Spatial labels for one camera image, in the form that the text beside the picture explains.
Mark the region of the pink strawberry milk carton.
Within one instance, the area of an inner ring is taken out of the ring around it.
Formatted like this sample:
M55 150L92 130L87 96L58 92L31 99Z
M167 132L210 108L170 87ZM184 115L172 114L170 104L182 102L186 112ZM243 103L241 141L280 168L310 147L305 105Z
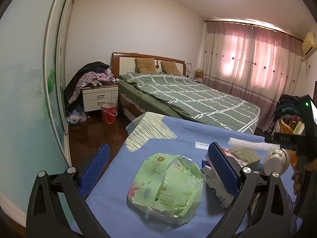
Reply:
M221 182L216 170L214 169L211 161L208 157L208 153L205 154L205 158L201 162L201 170L204 176L205 183L218 198L223 208L227 208L232 203L234 197L230 195L223 183Z

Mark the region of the white foam fruit net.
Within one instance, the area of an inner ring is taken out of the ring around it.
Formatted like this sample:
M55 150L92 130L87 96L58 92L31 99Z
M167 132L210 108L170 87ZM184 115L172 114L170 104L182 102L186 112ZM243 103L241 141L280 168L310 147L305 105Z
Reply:
M233 148L249 148L253 150L272 151L280 149L280 145L265 142L250 142L236 138L229 138L228 144Z

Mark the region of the green wet wipes pack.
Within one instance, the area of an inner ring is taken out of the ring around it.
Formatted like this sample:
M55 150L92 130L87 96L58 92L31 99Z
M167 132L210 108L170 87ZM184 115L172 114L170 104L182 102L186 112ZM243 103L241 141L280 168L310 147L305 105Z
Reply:
M183 225L201 204L203 186L201 170L191 159L156 153L144 160L127 200L162 221Z

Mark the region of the dark clothes pile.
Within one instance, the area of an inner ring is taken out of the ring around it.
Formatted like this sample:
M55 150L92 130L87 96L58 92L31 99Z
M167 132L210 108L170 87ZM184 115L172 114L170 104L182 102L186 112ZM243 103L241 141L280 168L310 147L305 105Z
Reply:
M273 112L270 128L274 128L279 119L286 124L298 123L302 119L298 96L281 95Z

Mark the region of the pale green flat box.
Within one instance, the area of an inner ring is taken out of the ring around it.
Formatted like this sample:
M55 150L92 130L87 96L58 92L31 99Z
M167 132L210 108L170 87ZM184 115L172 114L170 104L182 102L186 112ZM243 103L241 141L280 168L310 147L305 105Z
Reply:
M254 168L261 161L258 154L250 148L230 148L228 152L236 159L241 167Z

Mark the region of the blue star tablecloth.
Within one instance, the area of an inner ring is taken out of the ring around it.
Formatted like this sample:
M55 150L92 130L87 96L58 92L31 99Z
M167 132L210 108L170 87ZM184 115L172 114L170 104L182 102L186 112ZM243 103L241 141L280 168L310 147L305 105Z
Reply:
M292 169L265 175L224 158L261 136L146 113L87 198L110 237L293 237Z

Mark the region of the pink white curtain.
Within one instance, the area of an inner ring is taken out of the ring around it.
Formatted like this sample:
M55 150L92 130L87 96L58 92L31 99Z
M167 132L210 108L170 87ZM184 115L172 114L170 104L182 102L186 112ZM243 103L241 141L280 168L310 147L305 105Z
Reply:
M257 105L268 130L282 95L293 95L302 66L301 40L264 27L207 21L201 68L206 86Z

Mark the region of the small white paper slip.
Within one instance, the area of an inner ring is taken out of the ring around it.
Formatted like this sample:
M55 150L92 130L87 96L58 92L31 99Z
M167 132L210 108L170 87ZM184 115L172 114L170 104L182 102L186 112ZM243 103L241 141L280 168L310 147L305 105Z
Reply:
M198 142L198 141L195 142L195 147L196 147L197 149L208 150L209 146L210 146L210 145L207 144L207 143Z

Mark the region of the red plastic bucket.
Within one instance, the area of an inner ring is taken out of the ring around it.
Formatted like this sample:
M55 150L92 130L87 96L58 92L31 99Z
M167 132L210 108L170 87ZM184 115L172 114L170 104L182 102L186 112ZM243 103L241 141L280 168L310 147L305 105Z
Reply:
M117 117L117 106L114 103L105 102L100 106L102 121L104 124L113 124Z

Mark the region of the woven basket by window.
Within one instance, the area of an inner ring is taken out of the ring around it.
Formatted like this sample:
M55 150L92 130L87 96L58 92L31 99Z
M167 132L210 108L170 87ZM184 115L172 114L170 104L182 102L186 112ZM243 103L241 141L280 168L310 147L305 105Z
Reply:
M204 72L201 69L195 70L195 79L196 80L202 80L204 78Z

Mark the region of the green plaid duvet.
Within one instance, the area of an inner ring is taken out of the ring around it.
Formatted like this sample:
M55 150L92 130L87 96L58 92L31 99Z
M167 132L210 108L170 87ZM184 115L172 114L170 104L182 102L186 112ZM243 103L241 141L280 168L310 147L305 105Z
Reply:
M126 73L120 78L187 120L253 134L260 118L257 105L183 75Z

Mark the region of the white bedside table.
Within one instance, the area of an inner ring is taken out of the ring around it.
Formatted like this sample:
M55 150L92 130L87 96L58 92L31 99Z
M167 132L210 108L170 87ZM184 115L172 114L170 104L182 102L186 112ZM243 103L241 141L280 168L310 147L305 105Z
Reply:
M118 84L87 87L82 92L85 112L100 110L103 103L118 104Z

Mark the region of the clothes pile on nightstand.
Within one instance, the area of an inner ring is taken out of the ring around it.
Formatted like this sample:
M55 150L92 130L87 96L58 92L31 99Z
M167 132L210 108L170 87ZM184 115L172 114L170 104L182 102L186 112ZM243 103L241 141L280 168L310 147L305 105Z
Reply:
M81 67L72 77L64 90L64 100L67 112L72 112L80 103L79 96L87 85L92 82L110 84L113 82L113 73L110 66L101 61L91 62Z

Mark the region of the right brown pillow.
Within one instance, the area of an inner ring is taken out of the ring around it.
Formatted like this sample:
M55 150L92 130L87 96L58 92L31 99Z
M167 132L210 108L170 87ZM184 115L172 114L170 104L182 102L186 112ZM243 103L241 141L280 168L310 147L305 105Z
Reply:
M182 75L182 73L178 70L176 66L176 62L174 61L161 61L162 71L166 74L171 75Z

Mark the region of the brown pillow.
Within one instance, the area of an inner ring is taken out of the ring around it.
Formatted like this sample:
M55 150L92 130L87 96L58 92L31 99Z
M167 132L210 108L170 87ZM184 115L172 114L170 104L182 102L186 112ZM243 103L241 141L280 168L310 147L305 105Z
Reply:
M140 74L155 74L155 60L154 58L136 58L135 66L137 72Z
M176 62L174 61L161 61L162 71L166 74L171 75L182 75L182 73L178 70L176 66Z

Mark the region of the left brown pillow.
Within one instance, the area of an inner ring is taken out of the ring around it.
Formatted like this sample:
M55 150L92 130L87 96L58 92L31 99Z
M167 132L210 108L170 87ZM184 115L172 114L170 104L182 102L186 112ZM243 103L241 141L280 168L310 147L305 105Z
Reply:
M155 74L155 60L154 58L136 58L135 66L137 72L140 74Z

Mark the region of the sliding wardrobe door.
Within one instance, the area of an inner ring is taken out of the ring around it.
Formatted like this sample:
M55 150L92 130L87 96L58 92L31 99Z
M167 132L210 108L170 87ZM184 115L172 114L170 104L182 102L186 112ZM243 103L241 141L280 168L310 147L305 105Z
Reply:
M1 197L27 210L37 173L70 165L63 90L72 0L12 0L1 17Z

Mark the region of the wall air conditioner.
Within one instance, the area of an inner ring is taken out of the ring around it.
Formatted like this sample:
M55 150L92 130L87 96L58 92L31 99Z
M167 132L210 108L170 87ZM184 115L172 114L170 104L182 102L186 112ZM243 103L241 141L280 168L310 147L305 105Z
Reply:
M313 32L307 33L302 43L302 57L309 58L316 51L316 35Z

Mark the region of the wooden frame bed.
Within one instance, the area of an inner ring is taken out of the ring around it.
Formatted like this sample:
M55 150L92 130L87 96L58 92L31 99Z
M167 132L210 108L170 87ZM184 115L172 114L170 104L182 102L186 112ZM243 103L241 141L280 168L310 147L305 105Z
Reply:
M129 117L156 112L249 134L260 119L258 106L189 79L185 61L114 52L111 68Z

